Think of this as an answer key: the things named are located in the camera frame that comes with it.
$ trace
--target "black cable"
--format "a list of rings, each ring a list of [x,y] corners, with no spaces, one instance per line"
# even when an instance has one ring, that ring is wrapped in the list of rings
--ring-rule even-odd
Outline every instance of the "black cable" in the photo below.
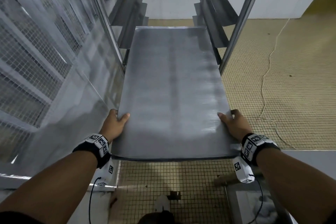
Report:
[[[91,214],[90,214],[90,211],[91,211],[91,198],[92,198],[92,193],[93,193],[93,189],[94,189],[94,187],[95,187],[96,181],[99,180],[99,179],[101,179],[101,177],[98,177],[98,178],[94,181],[94,183],[93,183],[93,185],[92,185],[92,189],[91,189],[90,201],[89,201],[89,223],[90,223],[90,224],[91,224]]]
[[[261,191],[261,205],[260,205],[260,208],[259,208],[259,210],[257,211],[257,214],[255,215],[254,219],[251,220],[251,221],[250,221],[249,223],[247,223],[247,224],[251,224],[251,223],[253,223],[253,222],[257,219],[257,217],[258,217],[258,215],[259,215],[259,213],[260,213],[260,211],[261,211],[261,209],[262,209],[262,207],[263,207],[263,202],[264,202],[263,190],[262,190],[262,188],[261,188],[261,185],[260,185],[259,180],[258,180],[257,177],[255,177],[254,175],[251,175],[251,174],[250,174],[250,176],[253,176],[253,177],[257,180],[257,182],[258,182],[258,184],[259,184],[260,191]]]

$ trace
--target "shoe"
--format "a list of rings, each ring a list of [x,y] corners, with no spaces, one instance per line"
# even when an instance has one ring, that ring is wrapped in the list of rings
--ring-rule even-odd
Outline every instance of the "shoe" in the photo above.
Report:
[[[170,201],[165,195],[159,196],[154,201],[154,212],[161,213],[162,211],[169,211],[170,212]]]

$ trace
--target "gray tray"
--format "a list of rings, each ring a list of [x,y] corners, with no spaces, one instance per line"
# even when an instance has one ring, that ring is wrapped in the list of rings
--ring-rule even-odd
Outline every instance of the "gray tray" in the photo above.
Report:
[[[230,115],[206,27],[137,27],[118,113],[131,116],[113,141],[112,158],[235,157],[240,145],[219,111]]]

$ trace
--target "tiled floor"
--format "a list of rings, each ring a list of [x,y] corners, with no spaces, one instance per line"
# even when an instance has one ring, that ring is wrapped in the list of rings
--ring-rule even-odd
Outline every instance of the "tiled floor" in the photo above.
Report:
[[[238,108],[254,131],[280,147],[336,149],[336,17],[290,20],[278,38],[271,69],[263,76],[276,36],[287,20],[248,20],[222,77],[231,108]],[[150,21],[152,26],[190,26],[192,20]],[[233,26],[225,27],[229,36]],[[232,172],[229,160],[182,163],[122,162],[118,200],[110,223],[137,223],[153,201],[171,190],[181,200],[171,211],[182,223],[229,223],[222,190],[211,182]]]

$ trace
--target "metal rail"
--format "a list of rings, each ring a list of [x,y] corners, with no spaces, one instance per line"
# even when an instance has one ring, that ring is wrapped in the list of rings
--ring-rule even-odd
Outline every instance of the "metal rail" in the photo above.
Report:
[[[229,45],[227,46],[227,48],[225,50],[222,62],[219,66],[219,72],[220,72],[221,75],[224,73],[224,69],[229,62],[229,59],[230,59],[231,54],[233,52],[233,49],[234,49],[234,47],[235,47],[235,45],[238,41],[238,38],[239,38],[239,36],[242,32],[242,29],[243,29],[243,27],[246,23],[246,20],[249,17],[249,14],[250,14],[251,9],[254,5],[254,2],[255,2],[255,0],[245,0],[244,1],[243,7],[242,7],[241,12],[240,12],[239,17],[238,17],[237,24],[234,27],[234,30],[232,32],[232,35],[231,35],[231,38],[230,38],[230,41],[229,41]]]
[[[94,3],[96,5],[97,11],[98,11],[98,16],[100,19],[100,23],[104,29],[104,32],[107,36],[107,39],[111,45],[113,54],[115,56],[115,61],[118,64],[118,67],[122,71],[122,75],[124,76],[125,74],[125,67],[123,65],[123,58],[121,56],[116,38],[114,36],[114,33],[112,31],[112,28],[110,26],[109,18],[106,14],[105,7],[103,5],[102,0],[94,0]]]

